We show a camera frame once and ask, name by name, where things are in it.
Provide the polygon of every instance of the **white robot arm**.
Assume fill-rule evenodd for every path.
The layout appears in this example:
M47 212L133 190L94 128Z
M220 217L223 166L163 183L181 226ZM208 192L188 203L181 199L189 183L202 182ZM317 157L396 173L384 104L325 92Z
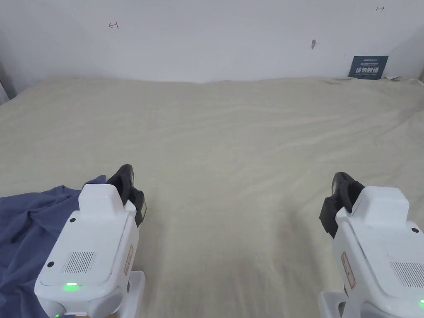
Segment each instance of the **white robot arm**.
M84 186L79 211L69 217L36 280L35 294L50 318L137 315L145 277L131 268L139 240L137 220L142 222L146 205L132 177L114 177L111 184Z
M344 293L322 292L322 318L424 316L424 235L397 188L364 187L337 173L320 219L334 238Z

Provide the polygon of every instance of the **black sign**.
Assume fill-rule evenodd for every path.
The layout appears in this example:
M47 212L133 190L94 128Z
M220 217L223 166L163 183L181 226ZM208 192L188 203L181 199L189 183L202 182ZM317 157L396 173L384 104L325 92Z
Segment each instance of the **black sign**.
M349 77L380 79L388 56L354 56Z

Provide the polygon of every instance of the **wrinkled sheet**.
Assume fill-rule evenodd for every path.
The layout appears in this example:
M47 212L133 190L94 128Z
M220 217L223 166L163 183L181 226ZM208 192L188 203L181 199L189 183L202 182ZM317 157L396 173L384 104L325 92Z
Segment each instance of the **wrinkled sheet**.
M423 88L44 82L0 107L0 195L131 163L148 206L140 317L318 317L318 294L343 290L318 218L335 172L399 187L424 228Z
M105 182L105 176L89 181ZM2 317L47 317L34 294L35 281L68 217L78 210L80 192L58 186L0 198Z

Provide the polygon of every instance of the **warning label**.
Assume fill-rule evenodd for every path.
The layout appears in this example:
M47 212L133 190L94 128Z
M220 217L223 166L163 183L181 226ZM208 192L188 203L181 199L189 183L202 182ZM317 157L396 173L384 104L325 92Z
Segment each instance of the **warning label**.
M127 274L128 274L128 269L130 268L131 258L132 258L133 252L134 252L134 248L132 247L132 244L131 244L130 250L128 252L127 262L125 263L125 269L124 269L125 276L127 276Z
M349 260L347 259L346 252L342 254L342 263L345 269L347 280L349 281L350 288L355 287L355 276L353 276L352 268L350 267Z

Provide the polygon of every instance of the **red marking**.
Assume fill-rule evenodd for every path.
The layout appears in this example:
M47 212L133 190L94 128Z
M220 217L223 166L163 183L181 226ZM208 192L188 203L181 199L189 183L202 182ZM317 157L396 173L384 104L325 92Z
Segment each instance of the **red marking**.
M134 249L133 249L132 244L131 244L130 250L128 251L127 261L125 262L125 267L124 267L125 276L127 276L127 274L128 274L128 269L130 268L131 258L132 258L133 252L134 252Z
M117 28L118 28L118 30L119 30L118 22L116 22L116 20L115 20L115 24L110 24L110 23L109 23L109 27L110 27L110 28L112 28L112 29L113 29L114 25L116 25L116 27L117 27Z
M353 289L355 287L356 281L355 276L353 276L352 268L350 267L349 260L347 259L346 252L342 254L342 263L345 269L347 280L349 281L350 288Z

